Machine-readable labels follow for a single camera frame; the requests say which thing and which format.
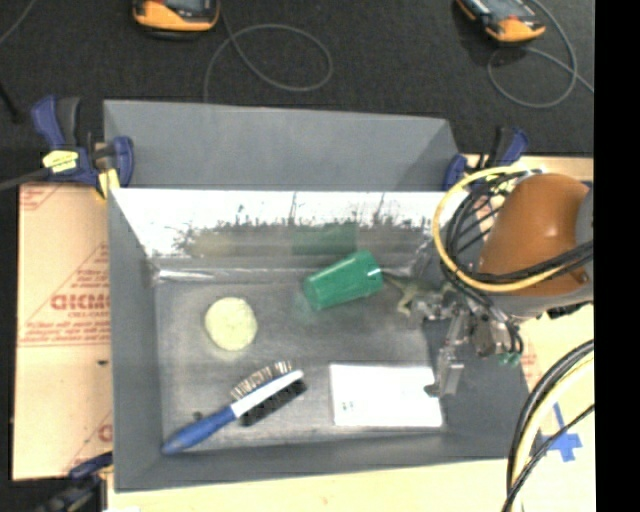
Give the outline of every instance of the green plastic cup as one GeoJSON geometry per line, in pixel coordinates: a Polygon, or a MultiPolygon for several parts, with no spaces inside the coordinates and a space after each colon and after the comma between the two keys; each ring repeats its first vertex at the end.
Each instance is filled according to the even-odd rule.
{"type": "Polygon", "coordinates": [[[365,249],[306,277],[303,290],[311,307],[320,310],[368,297],[382,286],[380,265],[365,249]]]}

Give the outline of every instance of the white paper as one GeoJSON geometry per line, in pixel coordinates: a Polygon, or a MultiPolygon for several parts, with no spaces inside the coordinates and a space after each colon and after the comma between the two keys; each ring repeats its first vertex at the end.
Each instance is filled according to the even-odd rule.
{"type": "Polygon", "coordinates": [[[334,423],[349,427],[441,427],[437,397],[426,366],[330,365],[334,423]]]}

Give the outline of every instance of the round sponge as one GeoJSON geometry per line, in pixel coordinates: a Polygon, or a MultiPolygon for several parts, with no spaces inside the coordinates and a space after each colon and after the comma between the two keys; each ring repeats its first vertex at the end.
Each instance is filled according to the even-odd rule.
{"type": "Polygon", "coordinates": [[[258,332],[258,321],[251,306],[238,297],[224,297],[214,302],[204,316],[209,337],[220,348],[241,350],[258,332]]]}

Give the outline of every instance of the black floor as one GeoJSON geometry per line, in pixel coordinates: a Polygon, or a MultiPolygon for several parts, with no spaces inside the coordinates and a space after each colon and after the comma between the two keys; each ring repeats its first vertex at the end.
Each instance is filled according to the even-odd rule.
{"type": "MultiPolygon", "coordinates": [[[[4,37],[30,3],[0,4],[0,81],[18,109],[27,113],[47,94],[79,96],[78,130],[99,138],[104,98],[203,101],[205,72],[228,33],[219,23],[191,42],[159,41],[135,26],[128,0],[79,2],[37,0],[19,27],[4,37]]],[[[257,78],[231,46],[214,63],[206,96],[234,105],[404,113],[446,118],[462,152],[490,148],[498,126],[518,126],[529,153],[594,154],[594,96],[580,80],[566,98],[545,108],[516,99],[557,103],[571,75],[527,51],[500,50],[463,18],[453,0],[222,0],[233,30],[264,23],[287,24],[317,37],[330,52],[333,74],[317,90],[289,92],[257,78]]],[[[548,25],[529,47],[570,64],[570,54],[541,7],[548,25]]],[[[548,9],[571,43],[580,77],[594,83],[595,0],[548,0],[548,9]]],[[[323,53],[291,33],[253,31],[238,42],[251,61],[276,80],[304,86],[327,71],[323,53]]],[[[29,119],[14,124],[0,102],[0,181],[39,166],[43,141],[29,119]]],[[[10,478],[13,393],[16,195],[0,192],[0,510],[28,510],[66,482],[16,484],[10,478]]]]}

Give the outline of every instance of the scrub brush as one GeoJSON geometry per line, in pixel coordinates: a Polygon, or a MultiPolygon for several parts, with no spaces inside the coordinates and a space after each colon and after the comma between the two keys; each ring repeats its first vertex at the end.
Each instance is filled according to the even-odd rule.
{"type": "Polygon", "coordinates": [[[304,392],[303,377],[303,371],[293,370],[289,361],[252,373],[231,390],[230,405],[175,432],[162,445],[162,453],[174,455],[191,448],[238,418],[245,426],[253,425],[304,392]]]}

